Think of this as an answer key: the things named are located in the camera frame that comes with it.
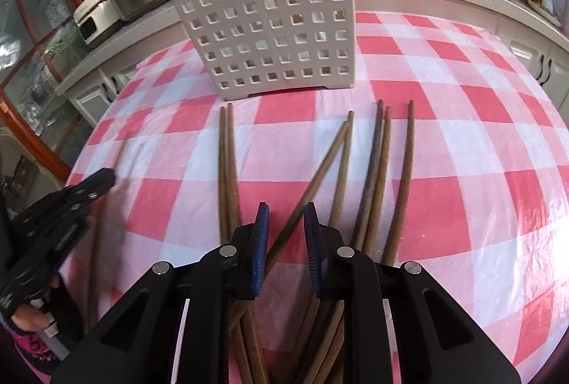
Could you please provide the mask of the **person's hand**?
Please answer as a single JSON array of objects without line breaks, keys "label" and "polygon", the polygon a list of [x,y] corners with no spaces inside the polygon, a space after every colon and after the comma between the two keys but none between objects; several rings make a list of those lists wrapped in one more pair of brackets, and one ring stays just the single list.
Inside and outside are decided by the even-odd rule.
[{"label": "person's hand", "polygon": [[39,309],[27,305],[20,305],[11,317],[12,323],[24,332],[41,332],[54,321],[51,314],[42,313]]}]

